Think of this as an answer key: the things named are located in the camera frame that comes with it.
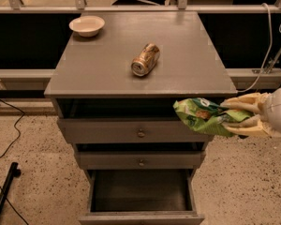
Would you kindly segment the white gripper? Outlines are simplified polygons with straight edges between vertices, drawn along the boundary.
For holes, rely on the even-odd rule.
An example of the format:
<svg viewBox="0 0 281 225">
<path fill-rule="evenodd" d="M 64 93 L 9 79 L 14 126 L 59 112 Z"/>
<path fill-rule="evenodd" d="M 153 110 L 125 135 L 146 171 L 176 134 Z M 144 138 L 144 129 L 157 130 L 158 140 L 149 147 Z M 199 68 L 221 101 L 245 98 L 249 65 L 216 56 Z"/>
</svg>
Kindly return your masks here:
<svg viewBox="0 0 281 225">
<path fill-rule="evenodd" d="M 240 123 L 223 122 L 222 126 L 229 132 L 242 136 L 281 137 L 281 88 L 272 93 L 251 93 L 228 98 L 221 103 L 222 107 L 233 110 L 246 110 L 261 114 L 262 107 L 265 122 L 255 115 Z"/>
</svg>

